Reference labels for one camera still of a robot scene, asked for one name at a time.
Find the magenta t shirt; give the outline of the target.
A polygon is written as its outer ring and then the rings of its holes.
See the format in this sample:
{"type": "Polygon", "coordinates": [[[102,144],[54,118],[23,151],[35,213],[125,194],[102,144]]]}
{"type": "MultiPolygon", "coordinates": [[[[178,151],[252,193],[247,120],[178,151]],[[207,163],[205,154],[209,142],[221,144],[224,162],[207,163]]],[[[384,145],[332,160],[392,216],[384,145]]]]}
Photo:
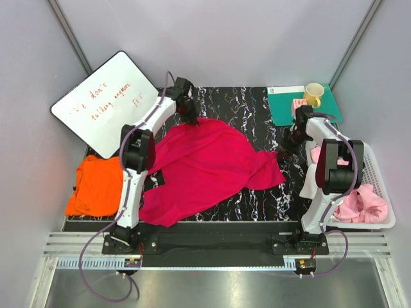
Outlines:
{"type": "Polygon", "coordinates": [[[203,212],[243,188],[265,190],[284,183],[273,151],[257,151],[237,129],[200,118],[199,125],[174,126],[155,146],[149,174],[164,184],[143,194],[142,221],[170,227],[203,212]]]}

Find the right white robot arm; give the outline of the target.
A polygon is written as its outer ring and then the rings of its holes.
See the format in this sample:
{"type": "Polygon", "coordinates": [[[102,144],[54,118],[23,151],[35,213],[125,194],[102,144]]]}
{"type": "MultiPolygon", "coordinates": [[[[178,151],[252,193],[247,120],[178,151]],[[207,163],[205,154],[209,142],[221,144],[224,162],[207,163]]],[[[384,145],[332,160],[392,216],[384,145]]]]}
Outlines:
{"type": "Polygon", "coordinates": [[[277,160],[286,160],[297,154],[304,144],[320,146],[320,154],[313,175],[306,175],[305,182],[315,186],[316,193],[298,227],[285,246],[299,254],[326,245],[325,229],[338,207],[362,181],[364,143],[348,139],[333,127],[332,115],[314,112],[309,105],[295,111],[295,122],[286,133],[277,150],[277,160]]]}

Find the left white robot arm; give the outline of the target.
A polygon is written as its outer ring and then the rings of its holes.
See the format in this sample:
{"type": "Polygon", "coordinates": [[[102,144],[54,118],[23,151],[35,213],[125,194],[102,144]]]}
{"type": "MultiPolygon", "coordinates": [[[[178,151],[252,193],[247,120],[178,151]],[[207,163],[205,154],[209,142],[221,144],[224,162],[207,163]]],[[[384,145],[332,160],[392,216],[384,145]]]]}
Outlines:
{"type": "Polygon", "coordinates": [[[144,181],[155,162],[154,137],[172,115],[183,123],[198,124],[192,96],[193,84],[178,77],[136,124],[121,129],[119,159],[123,169],[123,188],[115,223],[106,231],[103,253],[131,254],[138,251],[139,207],[144,181]]]}

